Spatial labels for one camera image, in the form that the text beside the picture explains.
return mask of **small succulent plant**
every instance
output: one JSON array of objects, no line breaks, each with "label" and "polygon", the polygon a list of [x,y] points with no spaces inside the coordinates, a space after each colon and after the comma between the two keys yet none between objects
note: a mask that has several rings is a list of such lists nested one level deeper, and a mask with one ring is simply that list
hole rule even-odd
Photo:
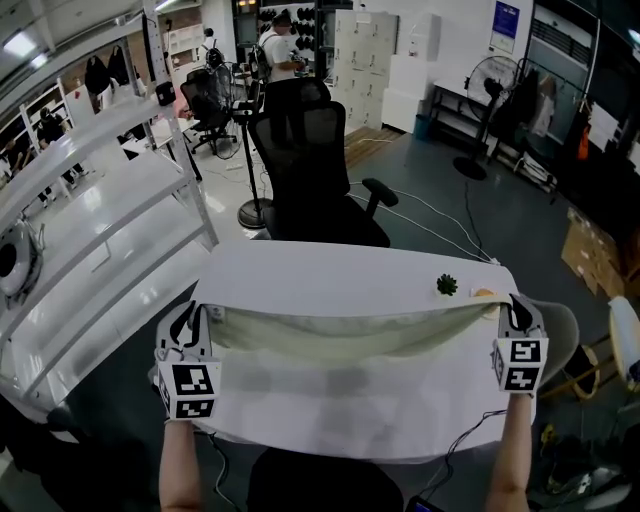
[{"label": "small succulent plant", "polygon": [[438,291],[442,295],[453,296],[458,290],[458,282],[449,274],[442,274],[436,281],[438,285]]}]

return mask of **black office chair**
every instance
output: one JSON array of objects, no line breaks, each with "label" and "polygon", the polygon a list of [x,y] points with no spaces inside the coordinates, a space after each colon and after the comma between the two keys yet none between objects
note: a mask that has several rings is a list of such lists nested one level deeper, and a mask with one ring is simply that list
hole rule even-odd
[{"label": "black office chair", "polygon": [[249,133],[273,188],[273,203],[263,211],[271,238],[389,247],[373,215],[380,201],[395,206],[397,196],[374,179],[362,180],[371,191],[366,211],[347,196],[344,107],[333,101],[301,101],[294,102],[295,108],[279,108],[269,105],[270,87],[268,111],[249,123]]},{"label": "black office chair", "polygon": [[218,66],[212,73],[204,69],[196,69],[187,75],[187,81],[180,86],[193,116],[199,122],[191,127],[196,132],[204,132],[200,135],[199,142],[191,148],[195,155],[196,149],[204,144],[209,144],[216,154],[216,141],[219,139],[231,139],[238,142],[235,135],[226,132],[227,125],[231,121],[231,91],[221,86],[226,82],[229,70],[226,66]]},{"label": "black office chair", "polygon": [[325,83],[316,77],[303,77],[271,82],[265,88],[265,112],[292,110],[304,104],[327,104],[331,93]]}]

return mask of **man in white shirt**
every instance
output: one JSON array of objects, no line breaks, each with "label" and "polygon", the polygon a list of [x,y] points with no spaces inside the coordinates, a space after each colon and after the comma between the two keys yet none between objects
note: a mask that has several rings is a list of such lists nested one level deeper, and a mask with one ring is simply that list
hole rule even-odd
[{"label": "man in white shirt", "polygon": [[289,46],[283,36],[289,35],[291,30],[291,18],[287,14],[278,14],[271,21],[271,28],[267,30],[258,41],[264,49],[267,63],[271,68],[269,82],[278,82],[295,78],[294,71],[304,68],[304,63],[293,62],[289,58]]}]

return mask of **forearm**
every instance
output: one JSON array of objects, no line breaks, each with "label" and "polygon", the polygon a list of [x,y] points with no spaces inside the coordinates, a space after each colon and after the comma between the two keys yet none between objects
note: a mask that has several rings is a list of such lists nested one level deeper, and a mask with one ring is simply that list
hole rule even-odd
[{"label": "forearm", "polygon": [[190,422],[170,421],[164,428],[160,505],[163,511],[202,510],[200,472]]},{"label": "forearm", "polygon": [[[526,507],[526,490],[531,470],[531,397],[511,395],[507,418],[493,468],[487,509],[520,510]],[[508,501],[507,508],[503,500]]]}]

